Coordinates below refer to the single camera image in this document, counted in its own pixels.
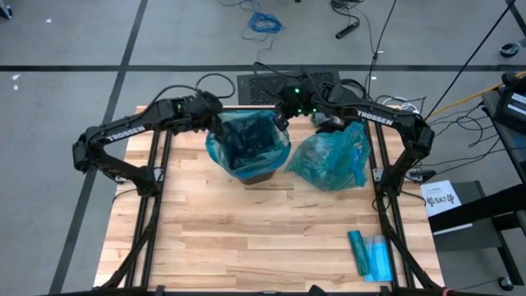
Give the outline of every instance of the yellow cable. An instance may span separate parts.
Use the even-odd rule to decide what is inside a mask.
[[[522,77],[522,76],[525,76],[525,75],[526,75],[526,71],[523,71],[523,72],[519,72],[519,73],[517,73],[517,75],[515,75],[515,77]],[[429,116],[430,116],[430,117],[431,117],[431,116],[435,116],[435,115],[437,115],[438,113],[442,113],[442,112],[446,111],[447,109],[453,108],[454,106],[458,106],[458,105],[460,105],[460,104],[464,104],[464,103],[466,103],[467,101],[469,101],[469,100],[471,100],[471,99],[475,99],[475,98],[477,98],[478,96],[480,96],[480,95],[482,95],[482,94],[484,94],[484,93],[487,93],[488,91],[492,91],[492,90],[494,90],[495,88],[497,88],[497,87],[499,87],[499,86],[502,86],[502,83],[496,84],[496,85],[494,85],[494,86],[492,86],[492,87],[488,87],[488,88],[486,88],[485,90],[479,91],[479,92],[476,93],[476,94],[472,94],[472,95],[468,96],[467,98],[464,98],[464,99],[458,100],[458,101],[454,102],[453,104],[449,104],[449,105],[445,106],[444,108],[439,109],[439,110],[437,110],[437,111],[431,113],[431,115],[429,115]]]

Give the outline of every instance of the blue cable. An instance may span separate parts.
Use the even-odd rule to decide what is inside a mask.
[[[265,42],[269,34],[273,34],[273,37],[270,41],[270,46],[266,49],[262,49],[257,53],[256,60],[260,60],[260,53],[265,50],[271,50],[272,46],[274,45],[274,39],[275,35],[278,34],[281,30],[284,30],[285,27],[281,24],[281,22],[278,20],[278,18],[273,14],[267,14],[259,12],[261,9],[261,4],[257,0],[242,0],[235,3],[224,3],[221,2],[221,0],[217,0],[219,4],[226,6],[226,7],[234,7],[239,6],[244,11],[252,12],[252,17],[250,20],[248,20],[248,24],[245,28],[241,31],[241,38],[245,40],[252,40],[257,42]],[[250,3],[250,7],[244,7],[243,3]],[[247,37],[245,35],[246,29],[250,29],[256,33],[262,33],[265,34],[264,38],[257,38],[257,37]]]

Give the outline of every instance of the black floor stripe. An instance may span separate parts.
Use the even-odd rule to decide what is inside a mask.
[[[506,4],[510,5],[512,0],[506,0]],[[524,18],[520,15],[520,12],[517,10],[517,7],[515,4],[510,7],[511,14],[513,15],[513,18],[517,21],[517,25],[519,25],[520,30],[523,31],[523,35],[526,36],[526,23],[524,23]]]
[[[369,65],[268,65],[277,71],[309,68],[331,68],[338,71],[369,71]],[[462,65],[376,65],[378,72],[457,72]],[[526,65],[471,65],[466,72],[523,71]],[[0,72],[251,72],[252,65],[107,65],[107,66],[0,66]]]
[[[133,21],[130,37],[128,38],[126,49],[122,56],[121,66],[118,68],[119,71],[115,79],[115,83],[113,84],[113,90],[109,97],[106,112],[104,113],[103,123],[109,123],[113,119],[113,114],[117,108],[118,97],[121,94],[122,84],[124,82],[124,78],[126,77],[126,66],[130,63],[130,59],[132,58],[133,47],[135,46],[139,29],[141,28],[141,22],[145,14],[147,4],[148,0],[141,0],[139,8],[137,9],[137,14],[135,20]],[[53,282],[49,288],[50,294],[59,294],[62,292],[64,280],[67,276],[67,270],[69,269],[69,266],[72,262],[73,252],[75,251],[76,242],[79,237],[79,232],[81,231],[85,210],[88,206],[88,201],[90,200],[91,190],[93,189],[93,185],[95,183],[95,176],[96,172],[92,171],[89,172],[85,177],[81,194],[79,195],[78,202],[76,203],[72,223],[70,224],[69,230],[67,231],[66,242],[64,243],[60,259],[58,260],[58,266],[55,270]]]

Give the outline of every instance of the trash bag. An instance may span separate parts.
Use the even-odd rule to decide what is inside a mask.
[[[364,186],[371,153],[363,125],[351,123],[343,132],[318,133],[296,150],[285,172],[293,171],[325,191]]]
[[[206,137],[210,158],[238,179],[272,173],[290,153],[288,132],[281,132],[272,111],[234,111],[222,113],[225,139],[218,143],[214,134]]]

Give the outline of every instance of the butcher block tabletop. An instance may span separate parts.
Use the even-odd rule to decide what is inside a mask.
[[[310,118],[290,120],[288,160],[315,131]],[[372,125],[371,132],[380,165]],[[384,134],[393,164],[404,148],[395,130],[385,127]],[[152,136],[145,132],[131,137],[124,160],[146,165]],[[285,173],[285,165],[268,181],[243,185],[208,156],[205,138],[205,132],[186,132],[172,140],[149,289],[161,284],[166,290],[186,291],[307,291],[317,284],[328,292],[376,292],[390,285],[364,281],[347,237],[351,230],[360,230],[364,237],[381,234],[378,213],[371,206],[375,193],[369,164],[364,187],[339,192],[322,192]],[[161,155],[162,143],[158,149]],[[119,185],[116,194],[133,188],[132,183]],[[404,190],[421,194],[411,182]],[[94,286],[108,280],[130,251],[140,199],[128,192],[113,203]],[[443,285],[423,201],[404,194],[398,201],[409,250]],[[393,249],[404,286],[403,266]],[[143,258],[144,249],[136,284]]]

